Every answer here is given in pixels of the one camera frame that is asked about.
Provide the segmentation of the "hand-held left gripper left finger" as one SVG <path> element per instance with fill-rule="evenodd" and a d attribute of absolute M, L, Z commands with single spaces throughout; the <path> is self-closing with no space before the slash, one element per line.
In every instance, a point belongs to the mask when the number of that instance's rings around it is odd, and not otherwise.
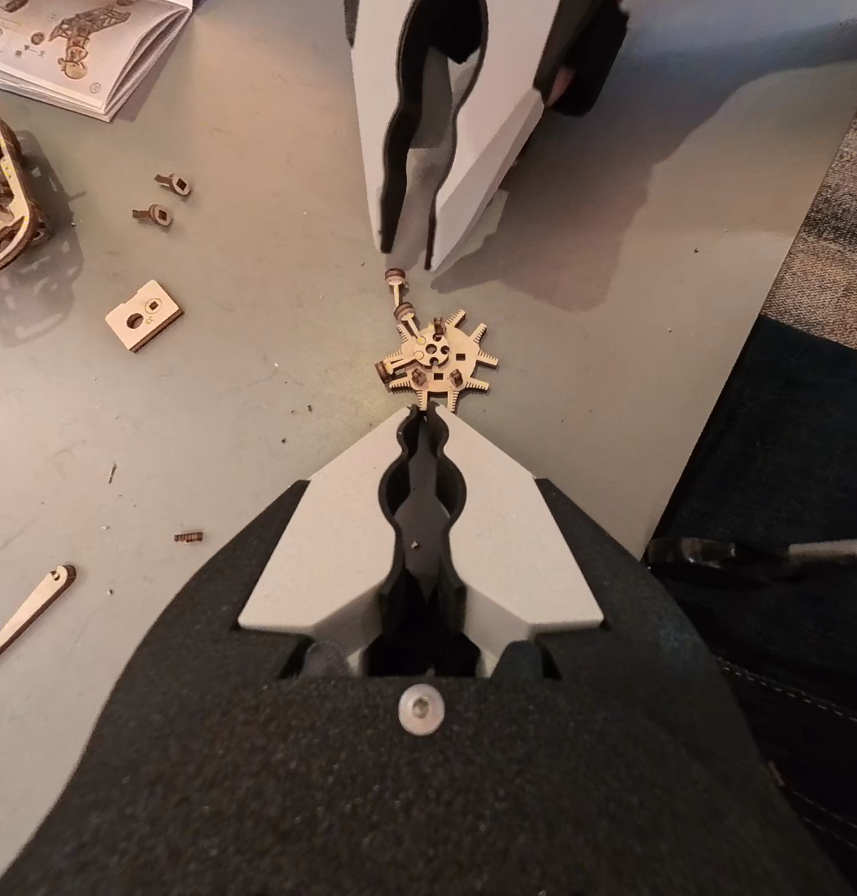
<path fill-rule="evenodd" d="M 424 596 L 406 565 L 396 512 L 411 494 L 423 420 L 401 409 L 304 483 L 237 623 L 327 644 L 354 675 Z"/>

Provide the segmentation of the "wooden model vehicle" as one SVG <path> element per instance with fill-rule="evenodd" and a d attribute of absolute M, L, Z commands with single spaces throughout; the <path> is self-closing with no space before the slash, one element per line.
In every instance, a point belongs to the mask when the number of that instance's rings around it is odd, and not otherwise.
<path fill-rule="evenodd" d="M 19 140 L 0 118 L 0 272 L 49 237 L 49 224 L 35 201 L 31 182 L 31 168 Z"/>

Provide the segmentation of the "pointed wooden stick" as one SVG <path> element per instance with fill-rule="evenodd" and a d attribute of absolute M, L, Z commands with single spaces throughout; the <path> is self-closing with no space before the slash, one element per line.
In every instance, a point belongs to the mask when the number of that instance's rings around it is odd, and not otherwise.
<path fill-rule="evenodd" d="M 31 591 L 0 629 L 0 656 L 76 580 L 76 567 L 56 566 Z"/>

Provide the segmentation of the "square wooden plate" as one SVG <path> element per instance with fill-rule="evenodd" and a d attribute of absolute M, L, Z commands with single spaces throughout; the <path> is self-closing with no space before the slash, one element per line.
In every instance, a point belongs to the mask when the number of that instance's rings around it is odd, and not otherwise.
<path fill-rule="evenodd" d="M 109 329 L 132 353 L 140 351 L 183 315 L 156 280 L 150 280 L 105 316 Z"/>

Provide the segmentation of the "instruction booklet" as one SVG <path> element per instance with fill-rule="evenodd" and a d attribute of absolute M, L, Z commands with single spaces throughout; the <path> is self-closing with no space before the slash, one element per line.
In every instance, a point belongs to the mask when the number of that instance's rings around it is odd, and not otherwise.
<path fill-rule="evenodd" d="M 0 90 L 109 122 L 191 1 L 0 1 Z"/>

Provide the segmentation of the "wooden spiked gear disc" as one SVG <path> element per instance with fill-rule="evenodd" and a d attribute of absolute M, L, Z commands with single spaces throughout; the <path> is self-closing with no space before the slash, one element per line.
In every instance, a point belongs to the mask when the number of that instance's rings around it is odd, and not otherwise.
<path fill-rule="evenodd" d="M 448 317 L 435 317 L 427 326 L 421 326 L 424 343 L 403 343 L 400 338 L 398 350 L 411 353 L 417 364 L 408 380 L 385 388 L 411 391 L 422 412 L 427 411 L 432 398 L 445 398 L 446 408 L 455 413 L 463 392 L 487 392 L 490 386 L 476 377 L 476 368 L 479 365 L 495 368 L 498 360 L 481 348 L 487 326 L 481 323 L 474 332 L 467 333 L 461 328 L 466 318 L 463 309 Z"/>

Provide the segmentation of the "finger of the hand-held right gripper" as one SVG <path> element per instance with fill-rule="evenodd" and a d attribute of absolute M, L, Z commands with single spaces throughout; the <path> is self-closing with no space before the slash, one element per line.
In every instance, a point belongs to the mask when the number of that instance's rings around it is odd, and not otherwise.
<path fill-rule="evenodd" d="M 543 99 L 537 69 L 558 1 L 479 2 L 479 60 L 453 116 L 453 153 L 429 215 L 425 268 L 460 252 L 536 126 Z"/>
<path fill-rule="evenodd" d="M 408 1 L 351 3 L 351 61 L 367 207 L 381 253 L 393 250 L 407 193 L 400 50 L 409 13 Z"/>

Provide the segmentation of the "small wooden pin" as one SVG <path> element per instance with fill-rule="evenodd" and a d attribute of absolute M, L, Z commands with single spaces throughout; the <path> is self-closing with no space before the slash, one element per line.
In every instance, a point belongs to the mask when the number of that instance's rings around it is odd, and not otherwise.
<path fill-rule="evenodd" d="M 417 364 L 416 358 L 404 350 L 398 350 L 377 362 L 376 371 L 382 384 L 388 388 L 392 384 L 408 380 Z"/>

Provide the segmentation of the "dark blue jeans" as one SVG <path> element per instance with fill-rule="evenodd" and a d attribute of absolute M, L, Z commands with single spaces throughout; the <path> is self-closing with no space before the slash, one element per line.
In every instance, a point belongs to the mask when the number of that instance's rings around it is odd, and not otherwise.
<path fill-rule="evenodd" d="M 643 561 L 857 894 L 857 350 L 759 319 Z"/>

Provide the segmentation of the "grey desk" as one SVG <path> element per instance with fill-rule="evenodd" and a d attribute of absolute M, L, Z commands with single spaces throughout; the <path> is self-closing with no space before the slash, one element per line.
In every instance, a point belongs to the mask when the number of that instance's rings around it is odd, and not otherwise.
<path fill-rule="evenodd" d="M 342 2 L 204 2 L 110 124 L 0 92 L 56 230 L 0 273 L 0 627 L 77 570 L 0 659 L 0 874 L 166 603 L 404 403 L 387 267 L 488 325 L 461 416 L 641 550 L 857 110 L 857 2 L 625 6 L 436 275 L 419 214 L 375 250 Z M 105 316 L 150 280 L 184 313 L 132 353 Z"/>

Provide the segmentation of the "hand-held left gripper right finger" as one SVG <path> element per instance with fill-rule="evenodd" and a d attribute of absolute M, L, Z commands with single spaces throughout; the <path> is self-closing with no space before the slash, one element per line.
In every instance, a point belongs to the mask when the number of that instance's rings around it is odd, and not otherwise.
<path fill-rule="evenodd" d="M 478 675 L 512 643 L 599 628 L 603 611 L 536 478 L 445 407 L 429 407 L 426 426 L 448 517 L 438 596 L 478 649 Z"/>

